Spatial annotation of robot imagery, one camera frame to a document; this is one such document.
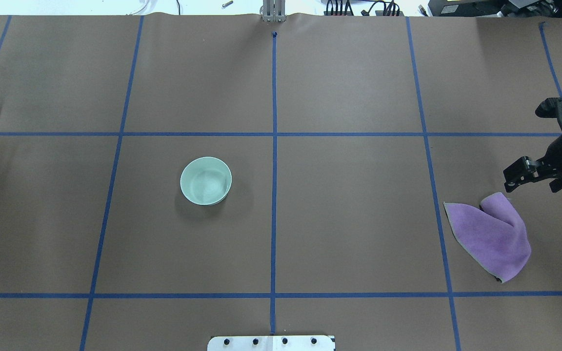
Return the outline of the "purple cloth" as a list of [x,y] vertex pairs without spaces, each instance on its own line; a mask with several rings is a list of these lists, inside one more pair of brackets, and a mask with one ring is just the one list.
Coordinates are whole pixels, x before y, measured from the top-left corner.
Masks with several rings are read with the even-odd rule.
[[493,193],[478,207],[445,202],[455,240],[497,281],[505,284],[528,264],[532,254],[526,225],[504,193]]

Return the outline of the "mint green bowl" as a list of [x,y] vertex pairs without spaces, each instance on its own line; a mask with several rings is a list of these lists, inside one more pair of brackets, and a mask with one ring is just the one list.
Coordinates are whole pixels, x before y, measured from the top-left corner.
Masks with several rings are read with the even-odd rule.
[[181,172],[181,193],[196,205],[216,205],[227,197],[232,186],[232,172],[223,160],[200,157]]

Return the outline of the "black monitor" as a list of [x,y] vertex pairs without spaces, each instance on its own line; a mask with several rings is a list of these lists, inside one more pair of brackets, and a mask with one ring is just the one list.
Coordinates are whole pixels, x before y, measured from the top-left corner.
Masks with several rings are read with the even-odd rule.
[[434,17],[562,18],[562,0],[429,0]]

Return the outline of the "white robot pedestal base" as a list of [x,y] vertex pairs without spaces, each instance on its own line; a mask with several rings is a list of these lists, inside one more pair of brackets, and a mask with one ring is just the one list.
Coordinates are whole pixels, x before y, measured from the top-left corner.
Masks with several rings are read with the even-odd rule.
[[208,351],[335,351],[334,336],[262,335],[213,337]]

